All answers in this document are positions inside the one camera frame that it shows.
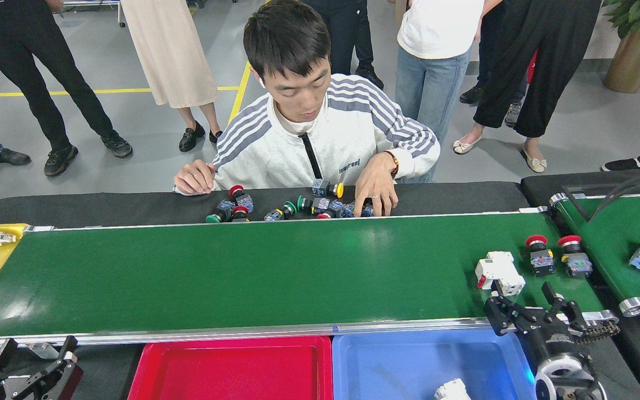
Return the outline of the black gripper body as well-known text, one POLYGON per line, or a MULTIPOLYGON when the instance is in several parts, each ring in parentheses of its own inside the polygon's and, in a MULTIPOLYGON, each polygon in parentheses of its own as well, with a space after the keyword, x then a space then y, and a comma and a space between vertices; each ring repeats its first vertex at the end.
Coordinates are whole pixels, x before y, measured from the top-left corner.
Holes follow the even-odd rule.
POLYGON ((572 357, 582 360, 582 352, 567 325, 562 322, 530 323, 527 326, 528 364, 541 364, 547 359, 572 357))

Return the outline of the person's left hand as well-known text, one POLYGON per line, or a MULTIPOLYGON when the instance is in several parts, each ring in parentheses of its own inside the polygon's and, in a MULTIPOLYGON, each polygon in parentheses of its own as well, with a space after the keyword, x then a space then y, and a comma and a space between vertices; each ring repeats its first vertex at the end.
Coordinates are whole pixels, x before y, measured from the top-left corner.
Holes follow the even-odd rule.
POLYGON ((361 206, 368 198, 373 205, 375 216, 389 216, 398 205, 398 195, 394 190, 391 175, 396 163, 388 152, 381 152, 370 158, 356 182, 355 216, 361 215, 361 206))

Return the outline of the person's right hand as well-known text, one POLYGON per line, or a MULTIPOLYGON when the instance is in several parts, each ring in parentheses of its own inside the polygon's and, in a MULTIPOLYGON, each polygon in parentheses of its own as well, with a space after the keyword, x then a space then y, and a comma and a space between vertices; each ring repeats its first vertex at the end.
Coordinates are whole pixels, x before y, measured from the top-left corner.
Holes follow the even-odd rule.
POLYGON ((186 164, 174 177, 173 191, 185 196, 211 193, 215 185, 216 168, 197 159, 186 164))

